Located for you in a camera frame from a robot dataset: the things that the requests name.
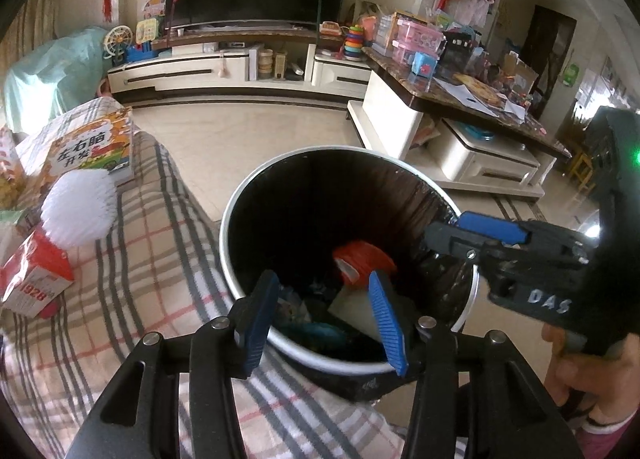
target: light blue cover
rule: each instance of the light blue cover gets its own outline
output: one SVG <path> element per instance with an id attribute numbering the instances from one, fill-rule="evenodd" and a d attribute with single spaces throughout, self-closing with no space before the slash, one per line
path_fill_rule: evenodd
<path id="1" fill-rule="evenodd" d="M 102 58 L 107 31 L 91 27 L 52 40 L 19 60 L 4 81 L 6 122 L 34 134 L 49 120 L 95 98 L 111 63 Z"/>

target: wooden chair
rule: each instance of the wooden chair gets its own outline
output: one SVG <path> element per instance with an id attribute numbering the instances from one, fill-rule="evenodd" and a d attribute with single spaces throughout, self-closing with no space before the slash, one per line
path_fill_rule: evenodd
<path id="1" fill-rule="evenodd" d="M 574 177 L 578 180 L 578 192 L 585 191 L 585 194 L 589 195 L 595 187 L 595 183 L 590 184 L 593 177 L 593 164 L 591 163 L 591 158 L 584 152 L 574 157 L 569 169 L 569 179 Z"/>

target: paper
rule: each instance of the paper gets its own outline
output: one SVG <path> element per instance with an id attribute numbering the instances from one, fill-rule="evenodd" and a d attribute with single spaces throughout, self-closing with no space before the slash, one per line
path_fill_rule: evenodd
<path id="1" fill-rule="evenodd" d="M 462 85 L 452 85 L 448 84 L 438 78 L 434 79 L 442 88 L 453 96 L 456 100 L 458 100 L 465 107 L 469 107 L 471 109 L 475 109 L 476 111 L 480 111 L 481 113 L 488 114 L 489 116 L 493 116 L 497 118 L 498 115 L 491 110 L 488 109 L 486 105 L 476 99 L 475 96 L 471 94 L 471 91 L 466 88 L 465 84 Z"/>
<path id="2" fill-rule="evenodd" d="M 520 124 L 524 123 L 524 118 L 527 116 L 527 112 L 524 110 L 524 107 L 510 102 L 509 100 L 507 100 L 507 103 L 504 105 L 504 112 L 514 115 L 516 117 L 516 121 Z"/>

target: plaid blanket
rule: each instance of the plaid blanket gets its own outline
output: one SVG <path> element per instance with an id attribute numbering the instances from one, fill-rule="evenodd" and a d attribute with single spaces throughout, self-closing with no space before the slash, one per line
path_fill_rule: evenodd
<path id="1" fill-rule="evenodd" d="M 34 178 L 52 141 L 120 107 L 98 99 L 54 119 L 18 146 Z M 118 199 L 105 239 L 70 252 L 76 282 L 50 320 L 4 311 L 2 393 L 47 458 L 64 457 L 127 354 L 148 331 L 194 332 L 232 304 L 216 226 L 151 135 L 134 137 L 137 185 Z M 347 403 L 294 372 L 267 347 L 248 381 L 233 383 L 250 458 L 397 458 L 402 440 L 367 405 Z M 180 384 L 180 445 L 191 457 L 188 376 Z"/>

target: tiled floor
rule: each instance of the tiled floor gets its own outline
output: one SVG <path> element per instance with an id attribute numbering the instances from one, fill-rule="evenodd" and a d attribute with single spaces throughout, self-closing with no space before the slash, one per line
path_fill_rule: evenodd
<path id="1" fill-rule="evenodd" d="M 271 104 L 190 104 L 136 110 L 136 124 L 164 144 L 175 158 L 183 179 L 212 220 L 222 217 L 235 188 L 257 166 L 289 150 L 318 145 L 360 146 L 342 111 Z M 450 192 L 462 211 L 477 211 L 512 219 L 548 220 L 577 229 L 595 208 L 577 195 L 566 178 L 551 172 L 546 195 L 537 205 L 490 195 Z M 543 377 L 550 348 L 537 336 L 541 324 L 494 306 L 486 299 L 486 283 L 466 322 L 465 332 L 484 335 L 491 329 L 505 331 Z M 377 405 L 388 420 L 406 425 L 414 385 L 407 385 Z"/>

